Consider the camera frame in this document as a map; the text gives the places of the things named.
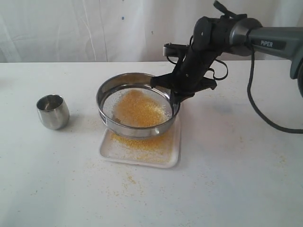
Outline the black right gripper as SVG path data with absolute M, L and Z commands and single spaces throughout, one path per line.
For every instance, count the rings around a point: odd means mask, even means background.
M 170 89 L 173 91 L 171 103 L 180 104 L 186 99 L 192 98 L 198 91 L 216 88 L 216 81 L 205 77 L 216 57 L 217 52 L 215 51 L 194 51 L 189 46 L 187 53 L 178 57 L 173 71 L 153 77 L 150 85 Z

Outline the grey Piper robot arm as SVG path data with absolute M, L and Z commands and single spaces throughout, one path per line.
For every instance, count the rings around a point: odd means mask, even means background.
M 200 18 L 188 46 L 166 44 L 165 54 L 177 57 L 174 70 L 150 81 L 151 87 L 165 87 L 180 103 L 196 92 L 215 89 L 216 79 L 205 78 L 212 63 L 222 53 L 251 56 L 254 52 L 288 59 L 290 78 L 303 90 L 303 29 L 301 27 L 263 27 L 254 18 Z

